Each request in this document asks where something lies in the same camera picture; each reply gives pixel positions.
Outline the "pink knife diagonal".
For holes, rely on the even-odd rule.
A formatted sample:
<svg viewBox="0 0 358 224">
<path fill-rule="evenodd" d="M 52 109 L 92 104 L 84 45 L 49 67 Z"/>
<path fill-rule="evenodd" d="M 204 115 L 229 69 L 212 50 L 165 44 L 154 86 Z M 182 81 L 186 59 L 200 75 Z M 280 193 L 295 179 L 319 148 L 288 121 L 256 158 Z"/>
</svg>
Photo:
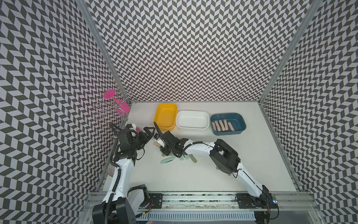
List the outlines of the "pink knife diagonal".
<svg viewBox="0 0 358 224">
<path fill-rule="evenodd" d="M 226 129 L 225 129 L 225 126 L 224 126 L 224 123 L 222 122 L 222 120 L 219 120 L 219 124 L 221 126 L 222 131 L 225 131 Z"/>
</svg>

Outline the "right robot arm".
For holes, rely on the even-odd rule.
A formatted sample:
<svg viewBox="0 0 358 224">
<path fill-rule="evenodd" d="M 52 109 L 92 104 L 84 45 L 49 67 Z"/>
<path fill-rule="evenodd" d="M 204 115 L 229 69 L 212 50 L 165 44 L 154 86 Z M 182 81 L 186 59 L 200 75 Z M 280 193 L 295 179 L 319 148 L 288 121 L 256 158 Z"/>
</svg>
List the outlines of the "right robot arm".
<svg viewBox="0 0 358 224">
<path fill-rule="evenodd" d="M 181 158 L 189 155 L 202 155 L 210 157 L 217 169 L 221 172 L 233 175 L 241 182 L 256 207 L 274 208 L 277 201 L 273 199 L 268 188 L 259 183 L 244 167 L 238 153 L 224 140 L 217 139 L 215 142 L 192 141 L 187 138 L 178 139 L 167 131 L 157 133 L 154 136 L 160 151 L 165 154 Z"/>
</svg>

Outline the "dark teal storage box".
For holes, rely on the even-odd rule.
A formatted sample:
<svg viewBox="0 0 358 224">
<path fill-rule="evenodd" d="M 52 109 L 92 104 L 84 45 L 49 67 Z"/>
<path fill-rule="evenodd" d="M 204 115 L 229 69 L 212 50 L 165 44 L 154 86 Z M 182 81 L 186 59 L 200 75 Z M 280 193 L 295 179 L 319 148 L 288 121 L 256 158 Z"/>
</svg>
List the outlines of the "dark teal storage box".
<svg viewBox="0 0 358 224">
<path fill-rule="evenodd" d="M 238 113 L 213 114 L 210 124 L 213 134 L 217 136 L 241 134 L 247 128 L 244 118 Z"/>
</svg>

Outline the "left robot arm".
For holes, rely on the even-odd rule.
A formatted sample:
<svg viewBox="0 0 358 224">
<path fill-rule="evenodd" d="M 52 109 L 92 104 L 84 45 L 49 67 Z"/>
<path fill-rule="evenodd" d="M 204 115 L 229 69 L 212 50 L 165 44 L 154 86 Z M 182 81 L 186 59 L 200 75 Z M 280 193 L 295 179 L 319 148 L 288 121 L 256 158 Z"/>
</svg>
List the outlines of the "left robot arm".
<svg viewBox="0 0 358 224">
<path fill-rule="evenodd" d="M 138 209 L 148 201 L 145 185 L 129 187 L 131 174 L 137 160 L 137 151 L 142 150 L 154 136 L 155 128 L 145 127 L 139 133 L 129 128 L 116 134 L 110 165 L 114 173 L 110 188 L 101 204 L 95 205 L 92 220 L 95 224 L 135 224 Z"/>
</svg>

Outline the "pink knife vertical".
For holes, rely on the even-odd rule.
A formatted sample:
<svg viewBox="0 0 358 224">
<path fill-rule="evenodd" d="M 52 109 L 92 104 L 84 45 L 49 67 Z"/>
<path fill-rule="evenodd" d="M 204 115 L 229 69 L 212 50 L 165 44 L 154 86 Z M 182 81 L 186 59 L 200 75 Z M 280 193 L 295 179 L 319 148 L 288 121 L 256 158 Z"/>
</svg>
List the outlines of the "pink knife vertical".
<svg viewBox="0 0 358 224">
<path fill-rule="evenodd" d="M 214 123 L 215 123 L 215 125 L 216 125 L 217 131 L 220 132 L 220 131 L 221 131 L 221 127 L 220 127 L 218 121 L 216 120 Z"/>
</svg>

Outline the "white storage box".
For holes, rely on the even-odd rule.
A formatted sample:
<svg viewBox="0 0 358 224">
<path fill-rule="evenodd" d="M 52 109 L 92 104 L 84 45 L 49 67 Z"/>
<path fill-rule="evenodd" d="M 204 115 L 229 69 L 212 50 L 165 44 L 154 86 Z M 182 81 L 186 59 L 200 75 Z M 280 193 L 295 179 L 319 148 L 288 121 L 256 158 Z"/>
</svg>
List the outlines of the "white storage box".
<svg viewBox="0 0 358 224">
<path fill-rule="evenodd" d="M 179 129 L 205 130 L 209 127 L 209 114 L 204 111 L 181 110 L 176 116 Z"/>
</svg>

